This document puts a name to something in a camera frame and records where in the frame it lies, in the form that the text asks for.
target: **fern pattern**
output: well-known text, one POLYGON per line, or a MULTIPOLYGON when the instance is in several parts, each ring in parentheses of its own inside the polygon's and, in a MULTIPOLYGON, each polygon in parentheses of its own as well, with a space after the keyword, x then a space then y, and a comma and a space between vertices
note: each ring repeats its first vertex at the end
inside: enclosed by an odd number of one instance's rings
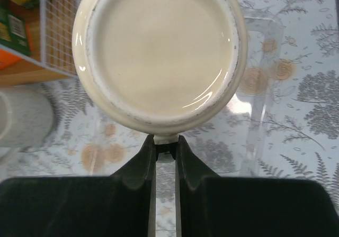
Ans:
POLYGON ((326 151, 324 146, 315 140, 310 135, 307 135, 304 132, 304 126, 298 122, 298 120, 289 115, 285 115, 283 120, 277 120, 274 114, 267 113, 265 114, 265 118, 262 121, 257 121, 249 116, 228 116, 226 118, 226 122, 229 126, 235 127, 238 125, 242 125, 244 122, 250 122, 248 129, 250 131, 257 130, 260 126, 266 125, 265 134, 268 137, 274 135, 275 132, 284 132, 288 133, 282 140, 282 143, 293 143, 296 141, 307 142, 312 141, 319 145, 322 150, 326 151))
POLYGON ((311 31, 311 35, 317 36, 317 45, 323 54, 323 57, 333 56, 339 53, 339 30, 338 26, 324 23, 316 26, 311 31))
POLYGON ((304 180, 315 180, 320 183, 331 197, 337 211, 339 210, 339 163, 336 164, 335 171, 330 176, 326 164, 320 154, 315 152, 317 168, 316 171, 309 170, 307 164, 294 160, 286 155, 280 154, 291 167, 287 172, 293 172, 293 175, 283 175, 284 170, 279 170, 278 167, 268 165, 263 160, 259 160, 258 164, 263 171, 263 175, 269 178, 296 178, 304 180))
POLYGON ((72 120, 78 115, 87 115, 87 108, 94 107, 78 79, 58 81, 56 85, 40 84, 42 93, 50 100, 55 113, 55 129, 63 125, 70 129, 72 120))

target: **wooden shelf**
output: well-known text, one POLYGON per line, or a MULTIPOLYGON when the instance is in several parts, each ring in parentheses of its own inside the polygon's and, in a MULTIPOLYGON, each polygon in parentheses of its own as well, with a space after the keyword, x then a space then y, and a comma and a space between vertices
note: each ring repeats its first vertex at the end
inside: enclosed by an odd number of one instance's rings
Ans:
MULTIPOLYGON (((31 47, 32 55, 30 57, 40 62, 41 61, 41 53, 40 53, 41 46, 40 46, 40 10, 39 8, 37 7, 32 10, 27 10, 24 7, 11 3, 9 10, 15 13, 16 15, 25 19, 25 22, 29 30, 29 37, 31 38, 30 41, 32 42, 32 47, 31 47)), ((67 23, 67 25, 61 26, 60 35, 63 35, 62 33, 66 31, 66 29, 67 31, 72 32, 73 21, 71 19, 63 19, 62 21, 69 21, 69 23, 67 23)), ((59 38, 57 38, 57 35, 52 34, 51 37, 55 40, 62 42, 59 38)), ((54 58, 55 56, 55 59, 58 59, 58 60, 65 59, 64 56, 60 56, 59 53, 56 53, 56 52, 54 53, 54 52, 55 52, 55 49, 53 49, 52 47, 49 47, 46 49, 46 53, 49 56, 52 56, 51 58, 54 58)), ((67 48, 67 54, 68 54, 68 58, 69 56, 72 56, 72 48, 70 46, 68 46, 67 48)), ((53 59, 51 59, 51 63, 52 64, 55 63, 54 65, 52 65, 52 67, 62 67, 64 65, 64 63, 54 61, 53 59)), ((16 62, 15 64, 11 66, 8 66, 0 70, 0 86, 37 83, 37 82, 57 80, 57 79, 63 79, 63 78, 67 78, 67 76, 48 70, 48 69, 44 69, 41 66, 35 65, 23 59, 16 62)))

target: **white cup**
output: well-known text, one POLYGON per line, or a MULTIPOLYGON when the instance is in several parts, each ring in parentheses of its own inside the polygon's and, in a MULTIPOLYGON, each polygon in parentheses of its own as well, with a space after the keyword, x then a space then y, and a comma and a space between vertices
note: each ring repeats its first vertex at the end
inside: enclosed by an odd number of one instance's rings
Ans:
POLYGON ((233 97, 245 70, 247 21, 237 0, 216 1, 222 7, 223 15, 227 18, 230 28, 228 41, 232 46, 227 75, 219 90, 214 94, 215 96, 195 111, 161 117, 152 113, 142 113, 139 109, 125 104, 124 100, 112 89, 110 86, 112 82, 106 80, 106 75, 102 72, 100 61, 98 61, 99 55, 94 51, 98 48, 95 44, 96 32, 100 31, 99 24, 107 21, 104 11, 107 7, 112 7, 111 0, 82 0, 73 26, 72 49, 79 79, 93 102, 118 123, 134 130, 156 135, 156 143, 174 142, 178 133, 199 126, 221 111, 233 97))
POLYGON ((38 146, 53 125, 53 109, 41 94, 23 88, 0 89, 0 147, 38 146))

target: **table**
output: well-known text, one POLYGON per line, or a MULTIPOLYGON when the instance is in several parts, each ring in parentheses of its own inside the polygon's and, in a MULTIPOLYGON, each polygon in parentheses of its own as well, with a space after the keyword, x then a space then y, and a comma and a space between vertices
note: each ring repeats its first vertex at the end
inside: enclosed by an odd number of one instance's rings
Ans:
MULTIPOLYGON (((236 98, 212 120, 184 136, 197 156, 220 175, 241 176, 244 161, 254 157, 257 169, 252 175, 316 180, 339 207, 335 0, 239 2, 246 11, 270 13, 282 21, 284 35, 276 77, 267 88, 260 88, 269 75, 256 66, 256 56, 274 52, 278 46, 274 41, 259 42, 249 53, 236 98), (264 103, 247 104, 242 100, 246 95, 263 95, 264 103), (255 104, 265 106, 261 121, 252 119, 255 104), (258 136, 252 136, 251 130, 258 136)), ((28 153, 19 153, 0 166, 0 179, 109 175, 135 155, 146 137, 101 113, 76 79, 29 87, 51 100, 56 125, 44 145, 29 148, 28 153)), ((158 164, 157 173, 157 236, 175 236, 174 164, 158 164)))

